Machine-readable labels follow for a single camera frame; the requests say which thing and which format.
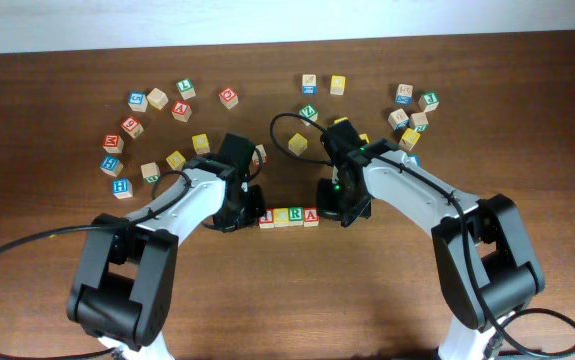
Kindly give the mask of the red I letter block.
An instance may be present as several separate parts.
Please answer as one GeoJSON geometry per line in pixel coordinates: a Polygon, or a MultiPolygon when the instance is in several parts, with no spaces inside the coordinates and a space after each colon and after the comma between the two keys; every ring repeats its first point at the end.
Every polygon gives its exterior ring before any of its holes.
{"type": "Polygon", "coordinates": [[[272,209],[268,209],[266,213],[258,219],[258,225],[261,229],[268,229],[275,227],[275,221],[272,209]]]}

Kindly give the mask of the yellow C letter block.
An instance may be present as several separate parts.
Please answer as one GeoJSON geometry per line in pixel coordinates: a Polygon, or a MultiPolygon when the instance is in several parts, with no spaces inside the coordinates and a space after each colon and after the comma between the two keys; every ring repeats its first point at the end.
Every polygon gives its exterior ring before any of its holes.
{"type": "Polygon", "coordinates": [[[287,227],[289,225],[289,209],[288,208],[274,208],[273,219],[275,227],[287,227]]]}

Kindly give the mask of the green R letter block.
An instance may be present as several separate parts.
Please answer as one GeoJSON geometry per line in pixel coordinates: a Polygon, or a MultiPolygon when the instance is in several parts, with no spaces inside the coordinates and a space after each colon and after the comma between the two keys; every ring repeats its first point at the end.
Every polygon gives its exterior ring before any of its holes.
{"type": "Polygon", "coordinates": [[[290,226],[300,226],[304,224],[304,209],[302,207],[288,208],[288,224],[290,226]]]}

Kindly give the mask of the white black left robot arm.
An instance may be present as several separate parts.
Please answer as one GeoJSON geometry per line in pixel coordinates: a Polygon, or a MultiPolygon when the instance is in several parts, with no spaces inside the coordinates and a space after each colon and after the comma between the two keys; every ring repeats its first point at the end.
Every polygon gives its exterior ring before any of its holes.
{"type": "Polygon", "coordinates": [[[178,180],[123,218],[101,214],[87,234],[67,302],[68,318],[118,359],[168,359],[162,328],[179,245],[206,218],[224,233],[265,213],[249,170],[254,144],[227,134],[217,153],[187,162],[178,180]]]}

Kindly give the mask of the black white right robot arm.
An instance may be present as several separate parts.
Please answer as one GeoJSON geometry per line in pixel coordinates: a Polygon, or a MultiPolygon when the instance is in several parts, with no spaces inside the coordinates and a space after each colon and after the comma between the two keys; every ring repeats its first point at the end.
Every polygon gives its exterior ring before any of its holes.
{"type": "Polygon", "coordinates": [[[436,359],[495,359],[509,321],[525,314],[544,274],[515,203],[462,192],[419,167],[388,140],[368,144],[348,121],[323,130],[333,175],[318,184],[322,217],[348,227],[381,200],[433,242],[443,297],[453,317],[436,359]]]}

